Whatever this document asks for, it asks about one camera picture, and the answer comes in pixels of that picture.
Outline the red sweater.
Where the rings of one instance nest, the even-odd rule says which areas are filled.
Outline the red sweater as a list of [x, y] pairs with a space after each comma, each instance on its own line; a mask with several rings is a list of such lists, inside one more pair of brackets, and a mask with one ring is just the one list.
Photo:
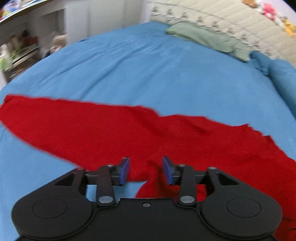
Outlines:
[[163, 156], [202, 171], [216, 167], [273, 197], [283, 212], [276, 238], [295, 240], [295, 161], [248, 125], [19, 95], [5, 97], [1, 122], [31, 146], [90, 171], [129, 157], [129, 180], [144, 183], [137, 197], [177, 196], [165, 184]]

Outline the blue bed sheet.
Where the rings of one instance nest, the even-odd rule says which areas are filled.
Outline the blue bed sheet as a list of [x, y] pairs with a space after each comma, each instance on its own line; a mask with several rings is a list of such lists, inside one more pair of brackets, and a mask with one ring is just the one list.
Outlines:
[[[166, 33], [150, 22], [72, 44], [1, 90], [7, 95], [141, 106], [159, 116], [200, 116], [248, 125], [295, 161], [295, 117], [271, 79], [249, 62]], [[79, 165], [37, 149], [1, 122], [1, 240], [15, 240], [15, 202]], [[118, 188], [137, 197], [142, 181]]]

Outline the folded blue duvet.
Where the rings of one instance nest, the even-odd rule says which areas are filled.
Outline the folded blue duvet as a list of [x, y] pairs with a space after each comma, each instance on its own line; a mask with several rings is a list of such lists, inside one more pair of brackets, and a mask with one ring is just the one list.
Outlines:
[[295, 67], [282, 59], [271, 60], [258, 51], [250, 53], [249, 63], [271, 79], [281, 98], [295, 116]]

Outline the green pillow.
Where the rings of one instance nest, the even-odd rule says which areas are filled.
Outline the green pillow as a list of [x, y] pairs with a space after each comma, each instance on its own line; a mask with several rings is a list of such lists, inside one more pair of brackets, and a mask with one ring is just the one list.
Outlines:
[[231, 37], [227, 33], [217, 32], [186, 21], [170, 26], [166, 29], [166, 33], [228, 54], [243, 62], [249, 60], [250, 48], [240, 39]]

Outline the white wardrobe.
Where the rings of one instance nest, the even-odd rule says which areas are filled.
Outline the white wardrobe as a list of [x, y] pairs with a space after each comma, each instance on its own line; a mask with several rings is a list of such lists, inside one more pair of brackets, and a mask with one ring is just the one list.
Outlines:
[[138, 25], [143, 8], [144, 1], [66, 1], [66, 43]]

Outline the cream quilted headboard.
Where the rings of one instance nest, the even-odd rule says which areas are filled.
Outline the cream quilted headboard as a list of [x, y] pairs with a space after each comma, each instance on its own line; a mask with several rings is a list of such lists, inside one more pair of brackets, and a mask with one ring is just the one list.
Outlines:
[[295, 65], [295, 39], [258, 10], [242, 1], [147, 1], [149, 19], [176, 24], [181, 21], [227, 33], [241, 39], [252, 50], [267, 54], [271, 59], [284, 59]]

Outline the white shelf unit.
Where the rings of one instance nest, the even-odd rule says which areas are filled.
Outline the white shelf unit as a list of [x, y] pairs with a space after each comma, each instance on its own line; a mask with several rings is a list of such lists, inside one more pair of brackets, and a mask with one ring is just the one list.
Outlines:
[[1, 8], [1, 86], [64, 48], [66, 1], [9, 1]]

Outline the yellow plush toy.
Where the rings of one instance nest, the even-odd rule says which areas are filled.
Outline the yellow plush toy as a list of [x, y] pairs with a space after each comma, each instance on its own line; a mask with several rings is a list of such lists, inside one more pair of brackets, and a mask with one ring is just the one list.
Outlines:
[[293, 25], [289, 20], [284, 20], [283, 22], [285, 24], [285, 31], [294, 38], [296, 32], [295, 25]]

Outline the brown plush toy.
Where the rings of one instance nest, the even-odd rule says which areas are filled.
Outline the brown plush toy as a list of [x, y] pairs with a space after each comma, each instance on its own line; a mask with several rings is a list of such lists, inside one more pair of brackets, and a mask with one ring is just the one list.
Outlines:
[[251, 8], [257, 7], [256, 0], [242, 0], [242, 3], [244, 3], [245, 5], [248, 5]]

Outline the pink plush toy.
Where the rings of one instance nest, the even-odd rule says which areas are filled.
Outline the pink plush toy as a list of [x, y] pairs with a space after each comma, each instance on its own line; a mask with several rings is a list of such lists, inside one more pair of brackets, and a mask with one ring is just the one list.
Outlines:
[[272, 4], [263, 3], [262, 5], [262, 14], [268, 19], [274, 21], [276, 17], [276, 10]]

